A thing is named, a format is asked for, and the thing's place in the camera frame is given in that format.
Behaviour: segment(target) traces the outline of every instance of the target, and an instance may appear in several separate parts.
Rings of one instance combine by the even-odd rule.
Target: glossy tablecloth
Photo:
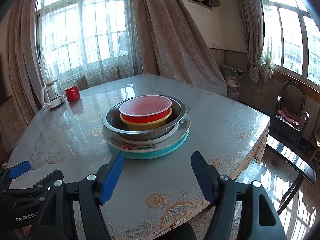
[[[189,136],[176,151],[157,159],[125,159],[112,198],[102,208],[113,239],[154,239],[203,210],[204,200],[191,168],[200,151],[220,174],[235,178],[254,157],[262,158],[270,118],[248,106],[188,84],[144,74],[81,91],[81,99],[41,109],[9,159],[8,166],[28,160],[32,170],[11,188],[32,187],[55,169],[64,182],[95,173],[112,152],[102,137],[102,117],[110,107],[139,95],[168,95],[187,106]],[[78,203],[79,239],[85,239]]]

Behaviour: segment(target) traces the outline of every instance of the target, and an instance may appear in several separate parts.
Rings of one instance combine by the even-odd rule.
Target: pink cloth on chair
[[[290,110],[286,107],[279,109],[277,115],[282,116],[283,119],[285,119],[289,124],[291,124],[294,127],[299,127],[300,125],[301,116],[298,116],[297,114],[292,114]]]

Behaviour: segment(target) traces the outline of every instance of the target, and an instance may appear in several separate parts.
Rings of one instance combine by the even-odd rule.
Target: metal bolt
[[[94,174],[88,175],[87,177],[87,180],[95,180],[95,179],[96,179],[96,175]]]
[[[255,180],[252,184],[253,184],[255,187],[261,187],[260,181]]]
[[[61,180],[56,180],[56,181],[54,182],[54,185],[57,186],[57,187],[59,187],[59,186],[62,185],[62,181],[61,181]]]
[[[220,179],[223,181],[227,181],[229,177],[227,175],[220,175]]]

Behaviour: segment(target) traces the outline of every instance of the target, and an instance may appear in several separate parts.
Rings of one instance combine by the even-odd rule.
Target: metal bowl
[[[109,111],[103,116],[103,119],[102,119],[103,124],[109,130],[115,133],[118,133],[122,137],[129,140],[147,141],[147,140],[153,140],[153,139],[159,138],[169,133],[173,129],[174,125],[177,122],[180,122],[180,120],[186,113],[186,108],[181,101],[173,97],[168,97],[168,98],[170,98],[172,101],[172,105],[171,105],[172,114],[167,119],[167,124],[164,126],[161,126],[159,128],[155,128],[152,130],[131,131],[128,125],[121,121],[120,111],[119,111],[121,104],[123,104],[125,101],[131,98],[125,101],[122,101],[119,104],[113,106],[111,109],[109,109]]]

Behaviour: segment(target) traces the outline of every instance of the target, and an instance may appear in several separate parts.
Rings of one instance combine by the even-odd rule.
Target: blue gripper pad
[[[120,152],[118,155],[112,157],[110,162],[106,167],[106,173],[103,171],[102,178],[105,177],[104,181],[101,183],[101,195],[99,200],[102,205],[105,204],[107,200],[111,198],[113,190],[116,187],[120,174],[122,172],[122,168],[124,166],[124,156]]]
[[[204,198],[210,202],[210,205],[213,205],[216,201],[216,197],[214,196],[214,188],[205,170],[205,168],[208,168],[208,165],[203,159],[200,152],[194,152],[191,155],[191,167],[199,183]]]
[[[23,163],[20,163],[12,168],[10,168],[9,171],[9,178],[10,179],[16,179],[17,177],[21,176],[22,174],[25,174],[26,172],[31,170],[31,165],[28,161],[24,161]]]

